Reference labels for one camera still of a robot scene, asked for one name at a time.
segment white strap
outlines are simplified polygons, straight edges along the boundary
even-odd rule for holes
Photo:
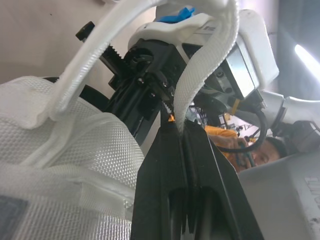
[[[191,102],[205,80],[218,68],[235,44],[239,29],[237,1],[229,0],[227,6],[214,18],[217,26],[212,36],[190,59],[176,86],[174,115],[181,133]]]
[[[237,0],[121,0],[94,28],[58,82],[54,84],[51,95],[47,99],[42,99],[38,92],[27,96],[26,102],[38,103],[41,99],[41,105],[30,105],[32,110],[26,111],[26,115],[22,116],[23,121],[18,120],[17,124],[26,129],[33,129],[41,126],[48,117],[54,121],[61,120],[77,100],[85,85],[85,76],[111,40],[142,12],[167,2],[193,5],[201,12],[214,15],[218,22],[215,33],[191,58],[176,87],[174,111],[178,128],[182,131],[190,102],[206,78],[225,59],[236,40],[239,28]]]
[[[58,121],[49,139],[24,160],[21,165],[34,166],[41,169],[51,166],[80,137],[98,126],[117,122],[127,128],[123,122],[111,113],[98,113],[77,124],[75,124],[75,119],[76,116],[69,115]]]

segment screw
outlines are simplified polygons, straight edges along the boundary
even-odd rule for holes
[[[145,83],[144,80],[141,77],[138,78],[138,82],[141,83],[141,84]]]
[[[216,74],[216,77],[217,78],[222,78],[224,76],[224,72],[223,71],[218,71],[217,74]]]

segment label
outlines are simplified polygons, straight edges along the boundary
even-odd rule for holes
[[[214,21],[209,21],[205,25],[203,25],[201,28],[199,28],[197,31],[195,31],[195,34],[205,34],[205,35],[212,35],[214,31],[217,28],[217,24]]]

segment white plastic casing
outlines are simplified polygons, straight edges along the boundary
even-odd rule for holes
[[[264,20],[253,10],[241,10],[239,16],[239,35],[253,63],[259,81],[258,88],[264,89],[279,74]],[[160,40],[175,45],[182,58],[188,62],[189,58],[182,44],[203,46],[213,34],[216,25],[215,19],[204,13],[174,24],[150,22],[138,28],[131,37],[128,48],[139,39]]]

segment black metal bracket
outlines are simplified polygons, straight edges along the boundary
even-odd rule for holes
[[[233,166],[206,132],[163,125],[137,176],[131,240],[263,240]]]
[[[87,23],[77,38],[85,41],[94,27]],[[141,145],[162,102],[173,109],[174,92],[186,63],[174,45],[143,39],[124,59],[109,46],[100,60],[114,73],[109,85],[115,90],[102,111],[116,115]]]

